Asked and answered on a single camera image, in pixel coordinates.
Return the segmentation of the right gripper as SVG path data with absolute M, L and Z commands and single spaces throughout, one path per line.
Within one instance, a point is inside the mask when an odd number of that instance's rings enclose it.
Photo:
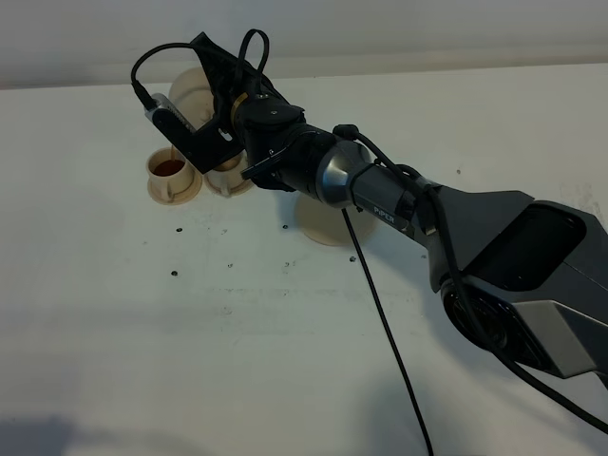
M 238 133 L 233 127 L 233 105 L 241 95 L 255 98 L 260 95 L 277 96 L 278 92 L 263 69 L 270 55 L 270 39 L 260 31 L 262 57 L 257 67 L 246 60 L 248 46 L 255 33 L 245 34 L 237 56 L 215 44 L 205 33 L 190 43 L 199 57 L 211 94 L 214 114 L 210 121 L 198 128 L 183 155 L 202 174 L 238 155 L 243 150 Z

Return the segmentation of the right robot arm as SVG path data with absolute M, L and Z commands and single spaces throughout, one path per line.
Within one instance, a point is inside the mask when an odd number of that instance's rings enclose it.
M 377 157 L 351 125 L 308 124 L 243 55 L 191 43 L 244 178 L 369 213 L 427 250 L 452 324 L 483 349 L 560 378 L 607 373 L 607 233 L 581 210 L 520 191 L 467 193 Z

